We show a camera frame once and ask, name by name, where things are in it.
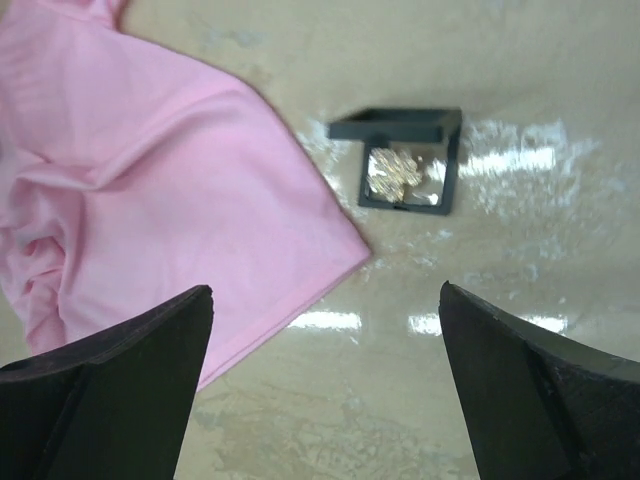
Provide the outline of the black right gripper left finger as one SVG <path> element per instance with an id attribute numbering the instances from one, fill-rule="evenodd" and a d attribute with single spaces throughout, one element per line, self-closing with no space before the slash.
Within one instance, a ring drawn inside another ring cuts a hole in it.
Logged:
<path id="1" fill-rule="evenodd" d="M 2 478 L 174 478 L 212 324 L 199 285 L 3 366 Z"/>

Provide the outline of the small black stand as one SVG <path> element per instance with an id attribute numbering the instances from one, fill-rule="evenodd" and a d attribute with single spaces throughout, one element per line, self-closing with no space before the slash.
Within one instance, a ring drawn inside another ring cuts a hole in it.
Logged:
<path id="1" fill-rule="evenodd" d="M 363 144 L 358 205 L 364 208 L 447 216 L 453 209 L 463 113 L 459 108 L 370 107 L 328 124 L 327 136 Z M 442 190 L 433 200 L 411 201 L 427 179 L 416 149 L 445 149 Z"/>

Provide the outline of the pink garment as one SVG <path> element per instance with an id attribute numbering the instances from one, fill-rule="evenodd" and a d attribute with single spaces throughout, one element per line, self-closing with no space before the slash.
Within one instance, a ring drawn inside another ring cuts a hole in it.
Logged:
<path id="1" fill-rule="evenodd" d="M 2 17 L 1 287 L 40 354 L 207 285 L 207 385 L 370 251 L 257 92 L 121 33 L 121 7 Z"/>

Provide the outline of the gold rhinestone brooch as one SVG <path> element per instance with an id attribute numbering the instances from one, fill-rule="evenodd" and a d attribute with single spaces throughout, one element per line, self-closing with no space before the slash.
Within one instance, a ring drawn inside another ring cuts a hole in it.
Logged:
<path id="1" fill-rule="evenodd" d="M 368 157 L 368 186 L 387 202 L 401 203 L 406 190 L 422 182 L 421 164 L 422 158 L 407 149 L 373 148 Z"/>

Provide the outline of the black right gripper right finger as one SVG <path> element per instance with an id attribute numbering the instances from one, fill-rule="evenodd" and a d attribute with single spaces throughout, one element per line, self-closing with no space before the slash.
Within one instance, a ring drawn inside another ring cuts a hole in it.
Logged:
<path id="1" fill-rule="evenodd" d="M 481 478 L 638 478 L 638 362 L 449 282 L 439 318 Z"/>

